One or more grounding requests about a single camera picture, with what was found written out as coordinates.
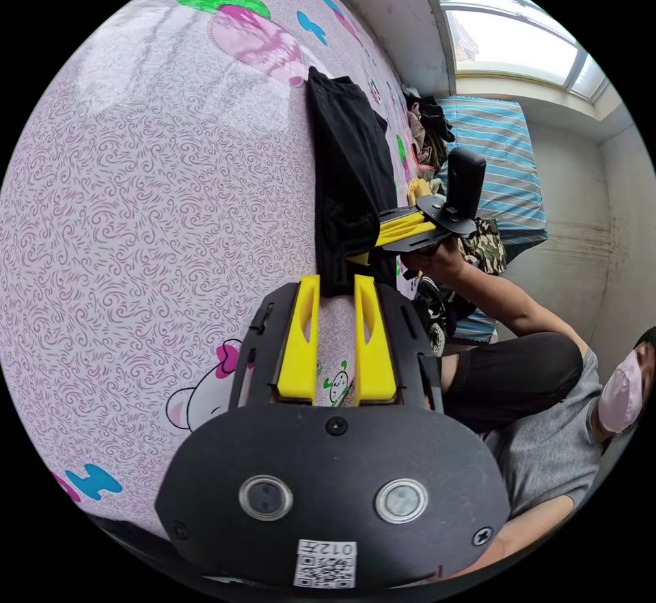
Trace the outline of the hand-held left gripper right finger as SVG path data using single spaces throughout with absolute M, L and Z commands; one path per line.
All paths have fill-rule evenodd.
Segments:
M 382 307 L 372 277 L 354 278 L 354 402 L 357 406 L 388 403 L 397 386 Z

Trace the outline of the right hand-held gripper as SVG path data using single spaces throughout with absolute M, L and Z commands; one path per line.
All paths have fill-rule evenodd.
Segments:
M 419 197 L 413 206 L 383 212 L 379 221 L 374 246 L 366 253 L 348 256 L 348 262 L 381 263 L 412 253 L 432 255 L 445 239 L 468 238 L 476 231 L 473 219 L 432 195 Z

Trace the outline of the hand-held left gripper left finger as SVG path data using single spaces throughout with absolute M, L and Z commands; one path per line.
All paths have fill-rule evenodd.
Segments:
M 284 400 L 316 403 L 320 276 L 302 277 L 295 288 L 277 391 Z

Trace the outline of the person's right hand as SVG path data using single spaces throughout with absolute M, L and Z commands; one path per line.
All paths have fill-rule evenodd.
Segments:
M 407 270 L 418 271 L 436 283 L 456 285 L 466 265 L 456 238 L 445 239 L 430 255 L 419 251 L 401 257 Z

